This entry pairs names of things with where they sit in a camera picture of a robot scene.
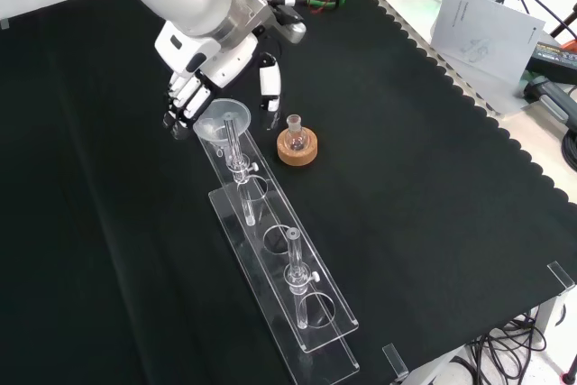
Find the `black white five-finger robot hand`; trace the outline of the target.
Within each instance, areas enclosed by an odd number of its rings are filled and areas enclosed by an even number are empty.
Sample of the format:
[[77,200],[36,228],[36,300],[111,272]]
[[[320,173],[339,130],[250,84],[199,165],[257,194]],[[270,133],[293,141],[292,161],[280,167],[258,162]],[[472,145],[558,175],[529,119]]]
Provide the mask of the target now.
[[212,101],[251,65],[260,37],[268,27],[257,26],[236,47],[224,49],[216,40],[194,39],[167,22],[154,47],[171,69],[165,92],[163,125],[173,138],[185,140]]

